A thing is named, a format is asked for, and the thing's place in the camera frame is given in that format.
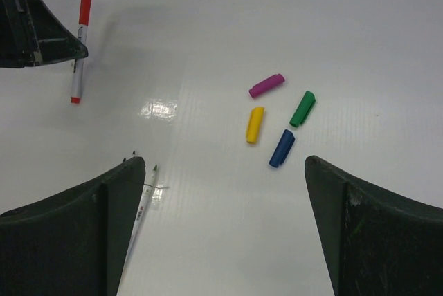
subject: red marker cap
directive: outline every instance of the red marker cap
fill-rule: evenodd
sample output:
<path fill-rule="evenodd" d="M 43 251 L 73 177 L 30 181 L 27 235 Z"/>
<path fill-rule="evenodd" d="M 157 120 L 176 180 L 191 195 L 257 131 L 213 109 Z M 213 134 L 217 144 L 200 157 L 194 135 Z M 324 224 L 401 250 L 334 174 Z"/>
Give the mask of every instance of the red marker cap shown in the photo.
<path fill-rule="evenodd" d="M 91 12 L 92 0 L 81 0 L 80 2 L 80 18 L 78 19 L 79 24 L 89 25 L 89 13 Z"/>

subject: pen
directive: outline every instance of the pen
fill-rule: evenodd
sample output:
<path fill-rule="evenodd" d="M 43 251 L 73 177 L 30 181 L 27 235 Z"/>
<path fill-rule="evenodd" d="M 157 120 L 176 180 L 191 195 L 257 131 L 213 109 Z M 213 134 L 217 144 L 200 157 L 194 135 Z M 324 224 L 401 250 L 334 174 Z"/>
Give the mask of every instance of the pen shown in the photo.
<path fill-rule="evenodd" d="M 137 236 L 138 229 L 140 227 L 141 219 L 147 210 L 147 204 L 149 203 L 152 194 L 154 193 L 155 180 L 157 175 L 157 165 L 155 165 L 154 169 L 151 173 L 151 180 L 147 185 L 143 186 L 143 191 L 141 193 L 140 204 L 138 205 L 138 211 L 136 215 L 136 220 L 134 221 L 134 226 L 132 227 L 131 239 L 129 240 L 129 246 L 127 247 L 125 265 L 127 260 L 131 254 L 132 246 L 134 245 L 134 240 Z"/>
<path fill-rule="evenodd" d="M 86 34 L 89 25 L 89 13 L 91 11 L 92 0 L 81 0 L 80 18 L 78 19 L 77 38 L 86 44 Z M 83 59 L 74 61 L 74 74 L 71 87 L 71 104 L 79 104 L 82 98 L 82 77 L 83 77 Z"/>

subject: tabletop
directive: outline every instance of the tabletop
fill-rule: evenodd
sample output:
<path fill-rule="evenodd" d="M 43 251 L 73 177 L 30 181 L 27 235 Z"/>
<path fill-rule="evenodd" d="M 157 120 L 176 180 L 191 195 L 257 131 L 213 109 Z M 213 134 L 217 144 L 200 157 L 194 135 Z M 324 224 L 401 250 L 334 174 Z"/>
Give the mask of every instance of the tabletop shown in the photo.
<path fill-rule="evenodd" d="M 44 0 L 71 31 L 80 0 Z M 306 157 L 443 206 L 443 0 L 93 0 L 82 103 L 69 62 L 0 72 L 0 208 L 136 150 L 159 185 L 120 295 L 333 295 Z M 256 100 L 248 90 L 281 73 Z M 317 103 L 289 126 L 306 90 Z M 251 109 L 266 108 L 246 143 Z M 268 161 L 282 132 L 297 143 Z"/>

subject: magenta cap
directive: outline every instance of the magenta cap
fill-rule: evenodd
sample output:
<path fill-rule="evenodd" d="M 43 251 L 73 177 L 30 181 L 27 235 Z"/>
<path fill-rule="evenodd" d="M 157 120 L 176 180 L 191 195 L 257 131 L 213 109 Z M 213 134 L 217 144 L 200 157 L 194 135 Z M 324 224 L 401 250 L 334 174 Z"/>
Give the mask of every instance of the magenta cap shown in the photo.
<path fill-rule="evenodd" d="M 253 88 L 249 90 L 249 94 L 252 98 L 256 98 L 283 82 L 284 77 L 281 73 L 278 73 L 277 75 L 272 75 L 270 78 L 266 78 L 263 82 L 254 85 Z"/>

